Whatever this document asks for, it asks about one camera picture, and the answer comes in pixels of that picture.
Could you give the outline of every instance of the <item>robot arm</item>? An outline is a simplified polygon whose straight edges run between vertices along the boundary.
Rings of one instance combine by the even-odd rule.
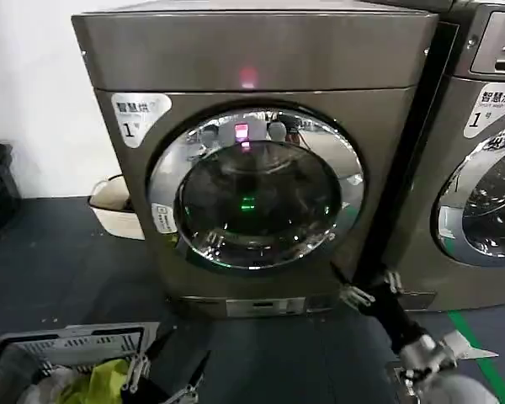
[[[124,384],[121,386],[123,403],[143,403],[147,397],[149,397],[149,402],[153,402],[156,400],[155,397],[163,396],[162,394],[166,399],[160,404],[196,404],[199,402],[198,389],[204,381],[204,370],[208,364],[211,351],[208,351],[200,360],[189,378],[189,383],[171,396],[168,396],[166,392],[162,392],[158,386],[149,384],[145,380],[142,383],[143,378],[147,379],[152,360],[165,348],[176,329],[174,326],[169,332],[156,339],[145,353],[136,354],[131,359]]]
[[[391,349],[400,358],[399,375],[408,393],[427,404],[498,404],[483,385],[454,372],[456,359],[467,348],[458,332],[435,341],[404,312],[398,302],[401,281],[389,273],[366,291],[345,284],[341,299],[366,316],[376,318],[391,339]]]

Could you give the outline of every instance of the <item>washing machine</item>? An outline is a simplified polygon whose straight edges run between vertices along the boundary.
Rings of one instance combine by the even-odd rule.
[[[387,208],[397,215],[382,263],[411,310],[505,303],[505,3],[455,2],[439,27],[421,92],[433,102],[416,97],[422,139],[398,163],[411,177]]]
[[[162,285],[209,316],[323,311],[351,276],[434,14],[150,2],[74,16]]]

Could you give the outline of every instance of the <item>white wall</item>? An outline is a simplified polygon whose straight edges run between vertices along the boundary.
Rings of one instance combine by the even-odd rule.
[[[135,0],[0,0],[0,141],[23,197],[89,194],[120,172],[70,17]]]

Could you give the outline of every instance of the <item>washing machine base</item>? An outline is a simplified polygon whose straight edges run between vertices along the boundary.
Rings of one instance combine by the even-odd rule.
[[[284,299],[213,299],[203,297],[170,298],[182,316],[208,316],[213,318],[247,318],[267,316],[298,316],[331,310],[338,295],[314,295]]]

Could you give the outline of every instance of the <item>number 1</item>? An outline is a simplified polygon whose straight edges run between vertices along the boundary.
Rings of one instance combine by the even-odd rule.
[[[127,130],[127,135],[125,137],[134,137],[133,134],[131,134],[131,129],[129,127],[129,124],[124,124],[125,129]]]
[[[473,123],[470,125],[470,128],[476,128],[477,126],[479,126],[477,124],[477,121],[479,120],[479,118],[481,117],[481,113],[480,112],[477,112],[475,114],[475,120],[473,121]]]

